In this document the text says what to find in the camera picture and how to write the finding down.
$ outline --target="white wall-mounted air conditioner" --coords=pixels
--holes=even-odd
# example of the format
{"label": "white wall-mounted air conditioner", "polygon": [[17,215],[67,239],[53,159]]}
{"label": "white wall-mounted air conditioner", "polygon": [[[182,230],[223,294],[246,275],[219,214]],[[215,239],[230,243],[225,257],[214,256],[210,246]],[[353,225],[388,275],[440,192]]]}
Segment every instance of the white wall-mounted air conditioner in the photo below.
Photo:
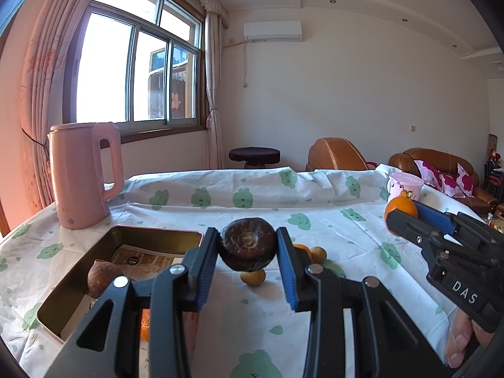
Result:
{"label": "white wall-mounted air conditioner", "polygon": [[243,25],[245,40],[256,41],[301,41],[301,21],[249,22]]}

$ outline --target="tablecloth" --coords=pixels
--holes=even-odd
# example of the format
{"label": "tablecloth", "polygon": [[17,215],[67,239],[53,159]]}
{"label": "tablecloth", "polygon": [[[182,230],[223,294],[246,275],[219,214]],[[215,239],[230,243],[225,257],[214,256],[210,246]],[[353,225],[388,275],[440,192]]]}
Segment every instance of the tablecloth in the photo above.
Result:
{"label": "tablecloth", "polygon": [[[112,226],[204,232],[235,219],[261,217],[275,228],[287,227],[296,243],[322,246],[328,252],[324,265],[341,277],[380,279],[442,357],[455,305],[425,280],[427,265],[419,248],[385,228],[386,184],[393,171],[380,165],[362,172],[279,168],[140,175],[110,200],[109,217],[75,231],[59,226],[51,205],[0,243],[0,334],[29,376],[42,377],[60,344],[40,326],[36,311]],[[477,217],[427,186],[420,201]],[[217,260],[200,315],[194,378],[302,376],[309,314],[290,310],[276,260],[265,270],[266,281],[252,288]],[[347,376],[352,376],[351,351],[347,359]]]}

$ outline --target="human hand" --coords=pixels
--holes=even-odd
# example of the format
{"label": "human hand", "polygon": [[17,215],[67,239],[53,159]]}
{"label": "human hand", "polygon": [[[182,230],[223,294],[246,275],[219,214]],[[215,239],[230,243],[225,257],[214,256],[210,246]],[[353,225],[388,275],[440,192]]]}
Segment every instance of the human hand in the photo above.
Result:
{"label": "human hand", "polygon": [[484,331],[483,328],[469,318],[469,315],[458,309],[452,331],[450,331],[448,342],[444,349],[444,356],[450,368],[458,368],[462,365],[467,344],[473,333],[483,347],[487,347],[493,337],[493,334]]}

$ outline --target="brown leather armchair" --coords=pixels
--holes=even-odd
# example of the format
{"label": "brown leather armchair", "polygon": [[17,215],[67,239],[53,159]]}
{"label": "brown leather armchair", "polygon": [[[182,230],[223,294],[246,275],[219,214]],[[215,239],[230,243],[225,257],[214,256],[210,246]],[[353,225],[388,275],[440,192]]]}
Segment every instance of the brown leather armchair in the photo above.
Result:
{"label": "brown leather armchair", "polygon": [[306,172],[315,169],[368,170],[361,153],[343,138],[316,140],[308,152]]}
{"label": "brown leather armchair", "polygon": [[424,149],[421,147],[415,147],[413,149],[408,149],[401,154],[395,154],[389,159],[389,165],[395,166],[401,169],[403,172],[408,172],[413,175],[420,177],[420,171],[418,170],[415,160],[425,161],[435,167],[441,173],[448,173],[449,175],[457,175],[457,163],[470,174],[474,180],[474,190],[473,198],[456,198],[460,203],[465,204],[470,207],[473,212],[479,215],[487,215],[492,207],[497,204],[497,199],[491,194],[478,187],[479,177],[474,171],[472,165],[462,159],[461,157],[450,155],[444,152],[435,151],[434,149]]}

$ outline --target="metal bolt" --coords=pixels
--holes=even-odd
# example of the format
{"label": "metal bolt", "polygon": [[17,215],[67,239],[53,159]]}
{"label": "metal bolt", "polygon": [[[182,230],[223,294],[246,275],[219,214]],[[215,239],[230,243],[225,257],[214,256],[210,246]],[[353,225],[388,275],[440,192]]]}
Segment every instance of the metal bolt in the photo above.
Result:
{"label": "metal bolt", "polygon": [[170,267],[170,273],[174,276],[177,274],[182,274],[184,271],[186,271],[186,268],[182,264],[174,264]]}
{"label": "metal bolt", "polygon": [[311,274],[321,274],[324,271],[324,267],[320,264],[313,263],[308,266],[308,272]]}
{"label": "metal bolt", "polygon": [[114,287],[122,288],[128,284],[128,278],[126,276],[119,276],[114,279]]}
{"label": "metal bolt", "polygon": [[366,277],[364,282],[368,287],[371,288],[376,288],[380,285],[380,282],[376,277]]}

